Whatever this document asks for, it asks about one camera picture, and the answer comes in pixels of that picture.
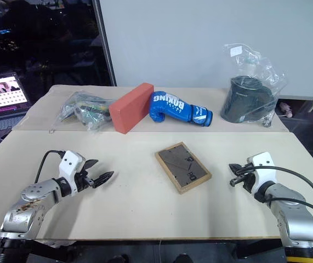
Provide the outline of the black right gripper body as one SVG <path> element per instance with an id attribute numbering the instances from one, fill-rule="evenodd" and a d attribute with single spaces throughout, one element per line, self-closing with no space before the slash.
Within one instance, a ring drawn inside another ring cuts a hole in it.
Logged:
<path id="1" fill-rule="evenodd" d="M 241 168 L 241 170 L 243 169 L 244 171 L 238 171 L 238 175 L 241 179 L 241 182 L 243 183 L 243 188 L 248 192 L 251 192 L 255 184 L 255 170 L 248 166 Z"/>

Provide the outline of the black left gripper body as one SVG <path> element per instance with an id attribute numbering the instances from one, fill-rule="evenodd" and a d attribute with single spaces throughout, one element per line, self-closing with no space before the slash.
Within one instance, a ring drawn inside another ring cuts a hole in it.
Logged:
<path id="1" fill-rule="evenodd" d="M 77 192 L 81 192 L 88 187 L 92 187 L 94 185 L 94 181 L 88 177 L 87 171 L 82 171 L 76 173 L 74 176 L 75 184 L 77 187 Z"/>

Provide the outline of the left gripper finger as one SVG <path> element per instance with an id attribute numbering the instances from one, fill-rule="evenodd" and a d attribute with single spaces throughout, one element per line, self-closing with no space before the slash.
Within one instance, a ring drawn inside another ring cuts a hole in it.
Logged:
<path id="1" fill-rule="evenodd" d="M 96 163 L 98 162 L 97 159 L 89 159 L 86 160 L 86 162 L 84 163 L 82 170 L 86 171 L 87 169 L 91 168 L 92 166 L 94 166 Z"/>
<path id="2" fill-rule="evenodd" d="M 97 188 L 106 183 L 114 174 L 114 171 L 108 171 L 101 174 L 97 179 L 93 180 L 92 188 Z"/>

